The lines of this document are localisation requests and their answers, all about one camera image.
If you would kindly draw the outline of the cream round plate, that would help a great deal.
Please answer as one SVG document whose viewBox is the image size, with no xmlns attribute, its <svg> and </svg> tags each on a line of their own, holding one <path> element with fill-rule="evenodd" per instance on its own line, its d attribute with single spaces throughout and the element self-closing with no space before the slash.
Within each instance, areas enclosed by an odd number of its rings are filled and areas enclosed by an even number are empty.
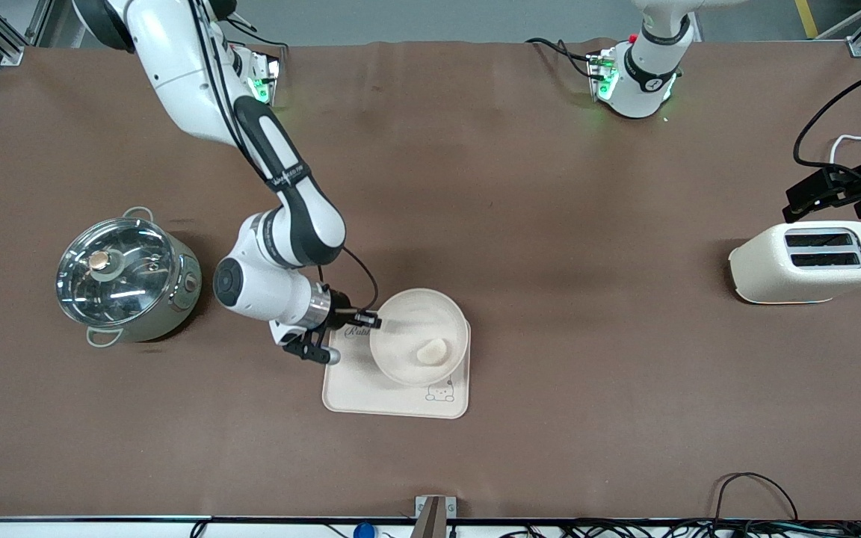
<svg viewBox="0 0 861 538">
<path fill-rule="evenodd" d="M 457 303 L 442 292 L 413 288 L 390 297 L 378 310 L 382 326 L 372 330 L 370 353 L 389 380 L 407 387 L 430 387 L 458 370 L 469 349 L 469 323 Z M 428 340 L 445 339 L 448 361 L 421 365 L 416 352 Z"/>
</svg>

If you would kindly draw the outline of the cream rabbit print tray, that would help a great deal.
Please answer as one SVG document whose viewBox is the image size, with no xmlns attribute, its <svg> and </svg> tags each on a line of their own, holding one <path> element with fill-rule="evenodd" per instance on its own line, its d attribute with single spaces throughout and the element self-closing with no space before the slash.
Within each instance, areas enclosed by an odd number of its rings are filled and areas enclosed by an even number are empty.
<svg viewBox="0 0 861 538">
<path fill-rule="evenodd" d="M 346 327 L 330 343 L 341 352 L 337 365 L 328 365 L 322 382 L 322 402 L 334 412 L 371 413 L 404 418 L 461 418 L 469 408 L 469 349 L 461 366 L 430 387 L 407 387 L 386 377 L 371 355 L 372 330 Z"/>
</svg>

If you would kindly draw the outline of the cream two-slot toaster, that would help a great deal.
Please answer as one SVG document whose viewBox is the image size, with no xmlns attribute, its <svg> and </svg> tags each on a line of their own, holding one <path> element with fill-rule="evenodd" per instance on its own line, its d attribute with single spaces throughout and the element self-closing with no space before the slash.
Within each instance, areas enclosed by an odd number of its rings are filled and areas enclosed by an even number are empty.
<svg viewBox="0 0 861 538">
<path fill-rule="evenodd" d="M 861 288 L 861 222 L 772 226 L 728 256 L 735 293 L 755 304 L 826 303 Z"/>
</svg>

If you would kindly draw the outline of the pale green cooking pot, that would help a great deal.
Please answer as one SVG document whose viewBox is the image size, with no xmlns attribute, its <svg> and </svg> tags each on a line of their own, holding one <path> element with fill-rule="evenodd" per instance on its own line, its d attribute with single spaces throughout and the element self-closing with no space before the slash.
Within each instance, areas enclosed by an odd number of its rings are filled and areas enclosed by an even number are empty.
<svg viewBox="0 0 861 538">
<path fill-rule="evenodd" d="M 154 223 L 153 212 L 143 205 L 129 208 L 120 217 L 139 217 Z M 140 315 L 133 321 L 127 321 L 122 326 L 96 328 L 85 326 L 85 337 L 89 345 L 95 348 L 107 348 L 122 344 L 125 341 L 152 341 L 170 334 L 184 323 L 194 310 L 203 287 L 202 271 L 194 252 L 184 242 L 164 231 L 176 253 L 176 262 L 172 265 L 170 286 L 164 296 L 154 304 L 150 312 Z"/>
</svg>

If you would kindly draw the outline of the glass pot lid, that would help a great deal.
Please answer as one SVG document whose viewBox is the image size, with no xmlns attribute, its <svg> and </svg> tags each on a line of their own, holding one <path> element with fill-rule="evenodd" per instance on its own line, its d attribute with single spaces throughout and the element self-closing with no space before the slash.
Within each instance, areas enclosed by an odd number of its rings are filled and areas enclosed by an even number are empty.
<svg viewBox="0 0 861 538">
<path fill-rule="evenodd" d="M 106 219 L 86 229 L 61 255 L 58 304 L 85 326 L 122 326 L 150 312 L 164 296 L 174 262 L 172 241 L 151 221 Z"/>
</svg>

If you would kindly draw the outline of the brown table cover mat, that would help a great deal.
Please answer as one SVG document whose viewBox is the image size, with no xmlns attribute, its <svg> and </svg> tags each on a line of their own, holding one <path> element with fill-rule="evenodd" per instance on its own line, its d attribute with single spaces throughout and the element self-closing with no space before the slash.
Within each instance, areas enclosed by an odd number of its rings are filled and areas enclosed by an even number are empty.
<svg viewBox="0 0 861 538">
<path fill-rule="evenodd" d="M 83 229 L 147 205 L 206 276 L 276 197 L 181 132 L 137 58 L 0 71 L 0 516 L 701 517 L 725 474 L 861 519 L 861 289 L 742 303 L 727 256 L 780 223 L 791 153 L 861 78 L 841 43 L 698 43 L 659 116 L 617 118 L 525 44 L 296 47 L 278 115 L 384 297 L 472 328 L 457 420 L 328 411 L 324 369 L 206 289 L 185 328 L 96 350 L 59 309 Z"/>
</svg>

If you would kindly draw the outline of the metal table edge bracket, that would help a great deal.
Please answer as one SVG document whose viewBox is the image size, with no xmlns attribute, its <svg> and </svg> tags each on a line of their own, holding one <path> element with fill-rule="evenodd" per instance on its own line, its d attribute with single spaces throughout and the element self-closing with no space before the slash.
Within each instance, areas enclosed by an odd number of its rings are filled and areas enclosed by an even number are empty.
<svg viewBox="0 0 861 538">
<path fill-rule="evenodd" d="M 410 538 L 457 538 L 457 497 L 417 496 L 416 523 Z"/>
</svg>

